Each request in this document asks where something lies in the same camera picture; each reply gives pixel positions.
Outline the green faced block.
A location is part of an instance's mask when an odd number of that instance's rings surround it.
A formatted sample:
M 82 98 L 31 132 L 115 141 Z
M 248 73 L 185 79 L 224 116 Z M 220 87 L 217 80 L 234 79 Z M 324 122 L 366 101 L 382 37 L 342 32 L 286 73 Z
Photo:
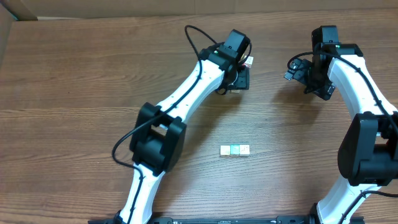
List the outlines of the green faced block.
M 239 156 L 240 155 L 240 145 L 232 144 L 230 145 L 230 156 Z

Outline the white block red print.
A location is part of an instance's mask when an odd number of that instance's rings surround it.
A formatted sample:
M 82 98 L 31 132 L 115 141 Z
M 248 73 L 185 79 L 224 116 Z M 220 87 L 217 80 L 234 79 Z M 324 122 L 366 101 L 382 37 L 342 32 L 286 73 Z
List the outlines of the white block red print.
M 248 56 L 248 58 L 244 62 L 244 66 L 247 67 L 247 68 L 251 68 L 252 64 L 253 64 L 253 60 L 254 60 L 254 57 Z

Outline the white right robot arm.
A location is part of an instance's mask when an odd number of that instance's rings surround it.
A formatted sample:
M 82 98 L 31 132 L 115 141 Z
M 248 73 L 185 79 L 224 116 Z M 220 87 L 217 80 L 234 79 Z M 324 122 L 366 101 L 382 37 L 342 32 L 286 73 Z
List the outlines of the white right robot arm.
M 369 74 L 357 44 L 339 41 L 336 26 L 312 31 L 312 60 L 292 57 L 284 75 L 305 85 L 305 93 L 329 100 L 338 90 L 351 124 L 338 150 L 340 175 L 327 195 L 314 203 L 303 223 L 364 223 L 355 211 L 370 195 L 396 198 L 380 189 L 397 178 L 397 108 Z

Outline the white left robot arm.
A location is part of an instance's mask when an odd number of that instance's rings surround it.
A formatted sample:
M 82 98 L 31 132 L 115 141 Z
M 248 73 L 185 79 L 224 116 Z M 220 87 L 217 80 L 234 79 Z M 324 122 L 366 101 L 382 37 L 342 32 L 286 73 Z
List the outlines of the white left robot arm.
M 156 105 L 145 103 L 139 110 L 133 130 L 115 145 L 130 139 L 134 171 L 126 204 L 112 223 L 148 223 L 155 195 L 163 176 L 170 172 L 182 153 L 187 121 L 213 92 L 249 88 L 249 68 L 245 66 L 252 43 L 233 29 L 226 41 L 196 50 L 197 62 L 187 79 Z

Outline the wooden block with red drawing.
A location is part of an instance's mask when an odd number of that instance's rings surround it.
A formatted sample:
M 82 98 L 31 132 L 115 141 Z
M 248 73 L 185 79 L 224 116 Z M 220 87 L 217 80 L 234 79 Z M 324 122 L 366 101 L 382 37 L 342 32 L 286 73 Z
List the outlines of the wooden block with red drawing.
M 239 146 L 239 155 L 247 157 L 250 155 L 250 146 L 241 144 Z

